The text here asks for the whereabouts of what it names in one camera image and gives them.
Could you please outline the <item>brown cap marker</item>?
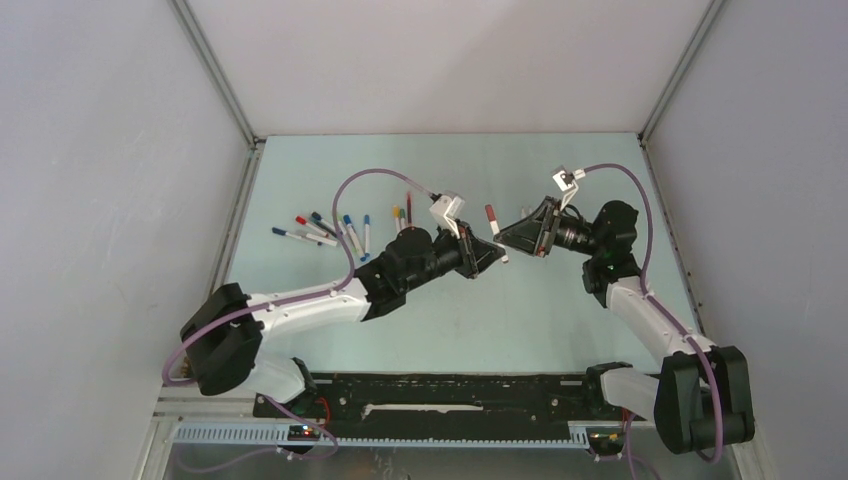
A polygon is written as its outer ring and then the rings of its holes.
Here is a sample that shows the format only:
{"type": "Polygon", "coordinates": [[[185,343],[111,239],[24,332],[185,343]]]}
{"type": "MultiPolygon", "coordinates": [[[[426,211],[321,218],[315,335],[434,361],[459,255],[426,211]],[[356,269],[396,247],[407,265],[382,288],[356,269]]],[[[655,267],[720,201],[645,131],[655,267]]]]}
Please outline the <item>brown cap marker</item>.
{"type": "MultiPolygon", "coordinates": [[[[490,229],[492,231],[493,239],[494,239],[494,237],[496,237],[501,232],[500,226],[499,226],[496,214],[495,214],[495,210],[494,210],[494,208],[491,204],[486,204],[484,206],[484,208],[485,208],[487,220],[489,222],[490,229]]],[[[501,243],[498,243],[497,241],[495,241],[495,244],[498,245],[500,248],[504,249],[504,252],[505,252],[506,247],[504,245],[502,245],[501,243]]],[[[502,262],[502,264],[508,264],[509,263],[508,254],[504,253],[504,255],[501,256],[501,262],[502,262]]]]}

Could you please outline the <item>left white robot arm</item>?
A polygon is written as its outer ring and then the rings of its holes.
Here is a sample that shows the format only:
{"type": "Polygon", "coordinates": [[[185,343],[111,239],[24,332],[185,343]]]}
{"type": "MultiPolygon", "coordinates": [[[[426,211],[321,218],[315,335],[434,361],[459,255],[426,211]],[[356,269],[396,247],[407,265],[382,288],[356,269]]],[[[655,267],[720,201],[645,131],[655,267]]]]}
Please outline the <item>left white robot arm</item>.
{"type": "Polygon", "coordinates": [[[237,283],[223,285],[180,331],[191,381],[204,396],[244,388],[304,416],[315,406],[316,388],[304,361],[285,353],[287,339],[386,316],[404,306],[411,291],[450,272],[475,279],[504,254],[465,223],[457,235],[408,227],[350,277],[314,289],[249,295],[237,283]]]}

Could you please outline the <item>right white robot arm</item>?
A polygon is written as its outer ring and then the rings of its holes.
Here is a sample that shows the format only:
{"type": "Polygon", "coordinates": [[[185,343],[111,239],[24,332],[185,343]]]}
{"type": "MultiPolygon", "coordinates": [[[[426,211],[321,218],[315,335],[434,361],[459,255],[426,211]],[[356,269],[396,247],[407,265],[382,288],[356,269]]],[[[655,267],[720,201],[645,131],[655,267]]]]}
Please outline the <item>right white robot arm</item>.
{"type": "Polygon", "coordinates": [[[528,216],[501,228],[486,208],[494,242],[534,257],[554,248],[586,256],[586,292],[622,320],[660,365],[658,376],[621,362],[587,371],[585,411],[606,418],[619,407],[654,424],[674,454],[720,452],[753,439],[755,418],[746,357],[684,326],[650,290],[632,253],[638,211],[613,200],[593,221],[567,213],[553,197],[528,216]]]}

